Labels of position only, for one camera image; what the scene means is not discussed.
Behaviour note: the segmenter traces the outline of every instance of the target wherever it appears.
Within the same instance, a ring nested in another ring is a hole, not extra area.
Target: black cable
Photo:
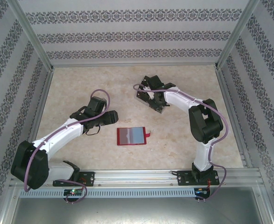
[[[100,125],[98,126],[98,132],[96,132],[96,133],[94,133],[94,134],[87,134],[87,132],[86,132],[85,134],[86,134],[86,135],[88,135],[88,136],[91,136],[91,135],[98,134],[98,133],[99,133],[99,131],[100,131]]]

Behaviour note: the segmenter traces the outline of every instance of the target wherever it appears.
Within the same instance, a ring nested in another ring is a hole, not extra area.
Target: metal plate
[[[64,189],[37,189],[20,191],[20,198],[63,198]],[[162,189],[88,189],[86,198],[149,198],[149,197],[195,197],[193,188],[162,188]]]
[[[80,171],[78,183],[82,183],[86,187],[93,187],[94,174],[95,174],[94,172],[82,172],[82,171]],[[80,186],[80,185],[61,182],[61,181],[53,181],[53,186],[54,187],[75,187],[75,186]]]
[[[213,170],[211,175],[202,182],[196,182],[192,176],[192,171],[190,170],[181,170],[175,172],[177,173],[177,181],[179,186],[207,185],[208,180],[211,181],[211,185],[220,184],[218,172],[216,170]]]

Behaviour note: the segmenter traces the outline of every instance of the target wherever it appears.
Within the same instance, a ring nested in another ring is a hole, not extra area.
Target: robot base
[[[94,172],[80,171],[78,173],[78,179],[75,180],[75,182],[82,183],[86,187],[93,187],[94,174],[95,174]],[[77,185],[77,184],[66,183],[61,181],[53,181],[53,186],[54,187],[81,187],[80,185]]]
[[[193,167],[194,164],[192,164],[192,170],[180,170],[172,172],[173,175],[177,176],[179,186],[208,185],[208,181],[210,181],[210,185],[220,184],[218,172],[213,170],[213,167],[199,173],[197,173]]]

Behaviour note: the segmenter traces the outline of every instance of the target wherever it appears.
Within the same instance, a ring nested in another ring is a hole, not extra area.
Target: damask wall panel
[[[28,139],[49,71],[0,0],[0,207],[17,146]]]
[[[251,161],[274,206],[274,1],[260,1],[222,68]]]
[[[53,65],[215,63],[247,0],[20,0]]]

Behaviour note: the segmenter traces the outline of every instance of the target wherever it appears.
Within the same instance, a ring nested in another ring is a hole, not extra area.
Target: gray metal panel
[[[261,224],[252,188],[221,189],[206,203],[188,198],[89,198],[76,205],[62,199],[20,198],[14,224]]]

